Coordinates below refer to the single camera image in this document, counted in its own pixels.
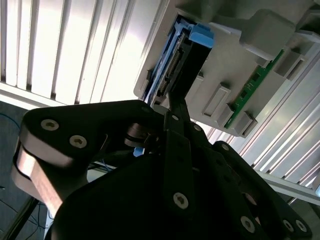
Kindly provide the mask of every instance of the blue cable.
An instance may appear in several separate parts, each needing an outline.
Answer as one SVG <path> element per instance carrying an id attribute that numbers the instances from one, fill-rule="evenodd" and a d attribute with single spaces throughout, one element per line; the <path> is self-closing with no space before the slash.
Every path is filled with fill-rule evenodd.
<path id="1" fill-rule="evenodd" d="M 102 160 L 102 162 L 103 162 L 103 164 L 104 164 L 104 167 L 105 167 L 106 171 L 107 171 L 108 173 L 110 173 L 113 169 L 107 166 L 107 164 L 105 163 L 105 160 L 104 160 L 103 158 L 102 158 L 101 160 Z"/>
<path id="2" fill-rule="evenodd" d="M 3 113 L 0 113 L 0 116 L 4 116 L 5 118 L 11 120 L 17 126 L 17 128 L 20 130 L 19 124 L 15 120 L 13 120 L 11 117 L 9 117 L 9 116 L 7 116 L 7 115 L 5 115 Z"/>

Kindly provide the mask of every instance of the metal bar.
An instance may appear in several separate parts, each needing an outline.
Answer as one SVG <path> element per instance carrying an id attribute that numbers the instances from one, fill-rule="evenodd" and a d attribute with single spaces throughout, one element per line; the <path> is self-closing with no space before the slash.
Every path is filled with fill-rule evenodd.
<path id="1" fill-rule="evenodd" d="M 30 215 L 36 208 L 39 200 L 30 196 L 20 208 L 18 213 L 15 215 L 15 218 L 9 225 L 7 231 L 3 234 L 2 240 L 15 240 L 21 229 L 24 227 L 26 222 L 28 221 Z"/>
<path id="2" fill-rule="evenodd" d="M 64 106 L 63 103 L 0 82 L 0 101 L 31 110 Z"/>
<path id="3" fill-rule="evenodd" d="M 264 172 L 257 171 L 257 173 L 276 192 L 320 206 L 320 197 L 312 189 Z"/>

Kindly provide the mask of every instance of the cable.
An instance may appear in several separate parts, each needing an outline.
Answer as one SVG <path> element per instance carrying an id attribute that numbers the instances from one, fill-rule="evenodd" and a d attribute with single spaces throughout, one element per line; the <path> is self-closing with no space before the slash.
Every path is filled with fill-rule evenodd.
<path id="1" fill-rule="evenodd" d="M 104 164 L 104 167 L 105 167 L 106 171 L 107 171 L 108 173 L 111 172 L 113 169 L 107 166 L 107 164 L 105 163 L 105 160 L 104 160 L 103 158 L 102 158 L 101 160 L 102 160 L 102 162 L 103 162 L 103 164 Z"/>
<path id="2" fill-rule="evenodd" d="M 5 114 L 3 114 L 3 113 L 0 113 L 0 116 L 3 116 L 3 117 L 5 117 L 5 118 L 11 120 L 11 122 L 13 122 L 13 123 L 17 126 L 17 128 L 20 130 L 19 124 L 18 124 L 13 118 L 11 118 L 11 117 L 9 117 L 8 115 L 5 115 Z"/>
<path id="3" fill-rule="evenodd" d="M 17 210 L 15 210 L 12 206 L 10 206 L 10 205 L 7 204 L 6 202 L 2 201 L 1 199 L 0 199 L 0 202 L 2 202 L 4 205 L 6 205 L 8 208 L 10 208 L 10 209 L 11 209 L 12 211 L 14 211 L 15 213 L 18 213 Z M 34 225 L 38 225 L 38 224 L 37 224 L 37 220 L 34 218 L 34 216 L 30 215 L 30 217 L 31 217 L 35 222 L 31 221 L 30 219 L 28 219 L 28 221 L 29 221 L 30 223 L 34 224 Z"/>
<path id="4" fill-rule="evenodd" d="M 39 220 L 40 220 L 40 205 L 38 206 L 38 224 L 37 224 L 37 226 L 36 226 L 36 229 L 33 231 L 33 233 L 31 233 L 31 235 L 30 236 L 28 236 L 25 240 L 28 240 L 29 238 L 31 238 L 32 236 L 33 236 L 33 234 L 35 234 L 36 233 L 36 231 L 38 230 L 38 228 L 39 228 Z"/>

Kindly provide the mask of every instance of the white louvered panel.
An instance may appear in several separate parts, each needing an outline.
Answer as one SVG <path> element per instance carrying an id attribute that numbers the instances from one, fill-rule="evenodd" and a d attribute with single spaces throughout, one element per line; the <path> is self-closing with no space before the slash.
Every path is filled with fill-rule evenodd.
<path id="1" fill-rule="evenodd" d="M 63 0 L 39 0 L 36 21 L 31 91 L 46 98 L 51 97 L 54 80 Z"/>
<path id="2" fill-rule="evenodd" d="M 19 31 L 21 23 L 21 4 L 19 3 L 20 0 L 7 1 L 5 82 L 12 86 L 17 85 Z"/>
<path id="3" fill-rule="evenodd" d="M 28 77 L 32 0 L 23 0 L 23 1 L 20 1 L 20 4 L 21 4 L 21 21 L 20 21 L 17 87 L 20 89 L 26 90 L 27 77 Z"/>
<path id="4" fill-rule="evenodd" d="M 316 96 L 317 97 L 304 108 L 304 111 L 299 116 L 300 119 L 296 119 L 291 124 L 292 127 L 289 128 L 290 132 L 287 131 L 286 134 L 283 134 L 283 137 L 281 138 L 282 144 L 279 144 L 278 150 L 276 150 L 262 166 L 261 164 L 258 164 L 256 166 L 257 169 L 262 172 L 270 171 L 270 173 L 274 175 L 280 173 L 280 175 L 283 176 L 283 172 L 286 172 L 289 169 L 283 169 L 284 164 L 282 163 L 290 162 L 290 164 L 292 164 L 296 159 L 302 157 L 300 154 L 302 154 L 303 151 L 296 153 L 295 148 L 298 147 L 306 137 L 309 138 L 313 136 L 314 138 L 314 133 L 318 133 L 315 128 L 320 120 L 320 94 L 318 93 Z"/>
<path id="5" fill-rule="evenodd" d="M 57 66 L 55 99 L 74 104 L 96 1 L 71 1 Z"/>
<path id="6" fill-rule="evenodd" d="M 117 0 L 115 3 L 112 20 L 107 33 L 106 43 L 102 52 L 100 67 L 97 72 L 90 100 L 91 103 L 99 103 L 101 101 L 128 3 L 128 0 Z"/>
<path id="7" fill-rule="evenodd" d="M 93 29 L 94 33 L 92 41 L 88 42 L 87 62 L 83 69 L 79 94 L 76 99 L 80 104 L 90 103 L 105 40 L 108 38 L 108 31 L 111 22 L 109 20 L 112 17 L 115 4 L 115 0 L 97 2 L 96 8 L 100 9 L 100 12 L 97 12 L 96 26 L 92 26 L 92 28 L 95 27 L 95 29 Z"/>
<path id="8" fill-rule="evenodd" d="M 285 180 L 290 182 L 302 182 L 308 176 L 312 176 L 320 169 L 320 140 L 313 145 L 299 161 L 297 161 L 286 173 Z"/>
<path id="9" fill-rule="evenodd" d="M 137 99 L 134 88 L 142 64 L 141 56 L 160 3 L 160 0 L 152 0 L 148 4 L 141 0 L 134 2 L 121 43 L 113 57 L 102 102 Z"/>

